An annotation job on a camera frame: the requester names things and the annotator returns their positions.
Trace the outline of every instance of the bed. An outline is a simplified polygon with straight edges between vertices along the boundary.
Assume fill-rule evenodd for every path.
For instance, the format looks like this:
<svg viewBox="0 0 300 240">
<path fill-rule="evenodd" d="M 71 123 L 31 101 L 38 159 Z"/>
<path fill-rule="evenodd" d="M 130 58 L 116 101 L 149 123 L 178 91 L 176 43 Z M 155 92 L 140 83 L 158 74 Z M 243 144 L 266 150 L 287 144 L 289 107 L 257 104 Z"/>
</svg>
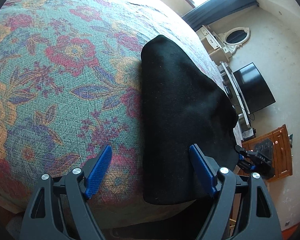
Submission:
<svg viewBox="0 0 300 240">
<path fill-rule="evenodd" d="M 7 0 L 0 10 L 0 205 L 24 211 L 36 180 L 113 158 L 90 200 L 101 228 L 161 220 L 189 203 L 142 198 L 140 52 L 159 34 L 222 89 L 196 33 L 159 0 Z M 237 143 L 239 130 L 234 129 Z"/>
</svg>

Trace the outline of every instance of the black folded garment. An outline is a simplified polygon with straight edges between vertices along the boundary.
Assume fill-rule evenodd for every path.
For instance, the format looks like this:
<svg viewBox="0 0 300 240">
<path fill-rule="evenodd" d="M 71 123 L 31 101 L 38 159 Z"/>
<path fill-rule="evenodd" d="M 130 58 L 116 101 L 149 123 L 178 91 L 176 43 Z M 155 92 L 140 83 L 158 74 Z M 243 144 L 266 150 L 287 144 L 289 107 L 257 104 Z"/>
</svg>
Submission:
<svg viewBox="0 0 300 240">
<path fill-rule="evenodd" d="M 141 51 L 145 134 L 143 198 L 156 205 L 206 196 L 189 160 L 196 143 L 233 171 L 238 115 L 225 92 L 173 41 L 159 35 Z"/>
</svg>

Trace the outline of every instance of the black tv screen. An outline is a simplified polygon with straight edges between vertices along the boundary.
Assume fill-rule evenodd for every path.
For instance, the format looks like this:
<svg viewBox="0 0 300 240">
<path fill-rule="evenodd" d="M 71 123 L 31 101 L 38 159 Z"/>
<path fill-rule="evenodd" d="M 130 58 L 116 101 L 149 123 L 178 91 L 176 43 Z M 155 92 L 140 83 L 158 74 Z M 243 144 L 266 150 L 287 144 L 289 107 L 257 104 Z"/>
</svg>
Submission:
<svg viewBox="0 0 300 240">
<path fill-rule="evenodd" d="M 275 103 L 266 81 L 253 63 L 235 71 L 233 75 L 250 114 Z"/>
</svg>

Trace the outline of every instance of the white mirror frame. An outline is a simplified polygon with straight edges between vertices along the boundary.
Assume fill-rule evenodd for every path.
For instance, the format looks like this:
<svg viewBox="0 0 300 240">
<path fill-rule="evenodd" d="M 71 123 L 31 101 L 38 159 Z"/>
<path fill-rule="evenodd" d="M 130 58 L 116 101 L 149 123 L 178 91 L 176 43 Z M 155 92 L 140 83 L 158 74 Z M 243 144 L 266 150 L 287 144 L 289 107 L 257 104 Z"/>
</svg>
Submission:
<svg viewBox="0 0 300 240">
<path fill-rule="evenodd" d="M 238 30 L 243 30 L 247 34 L 247 36 L 242 41 L 239 41 L 237 43 L 228 43 L 228 42 L 226 42 L 227 37 L 231 33 L 235 32 L 235 31 L 238 31 Z M 250 38 L 250 28 L 248 28 L 248 27 L 236 27 L 236 28 L 233 28 L 232 30 L 229 30 L 226 33 L 218 34 L 218 36 L 221 39 L 221 41 L 227 46 L 230 53 L 234 54 L 235 51 L 237 50 L 237 48 L 242 46 L 242 44 L 245 43 Z"/>
</svg>

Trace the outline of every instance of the metal screw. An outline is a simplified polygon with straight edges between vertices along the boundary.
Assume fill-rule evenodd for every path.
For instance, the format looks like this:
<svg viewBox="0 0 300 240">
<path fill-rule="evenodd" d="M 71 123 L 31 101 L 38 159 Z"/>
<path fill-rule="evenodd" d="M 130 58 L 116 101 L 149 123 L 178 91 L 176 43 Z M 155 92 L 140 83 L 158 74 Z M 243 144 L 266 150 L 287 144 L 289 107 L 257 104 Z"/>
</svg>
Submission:
<svg viewBox="0 0 300 240">
<path fill-rule="evenodd" d="M 252 177 L 254 177 L 255 179 L 259 179 L 260 178 L 260 174 L 259 173 L 252 173 Z"/>
<path fill-rule="evenodd" d="M 49 179 L 49 174 L 43 174 L 43 175 L 41 176 L 41 179 L 42 179 L 42 180 Z"/>
<path fill-rule="evenodd" d="M 75 169 L 72 170 L 73 174 L 79 174 L 80 172 L 81 172 L 80 168 L 75 168 Z"/>
<path fill-rule="evenodd" d="M 227 174 L 229 172 L 229 169 L 226 168 L 226 167 L 221 167 L 220 172 L 223 173 L 223 174 Z"/>
</svg>

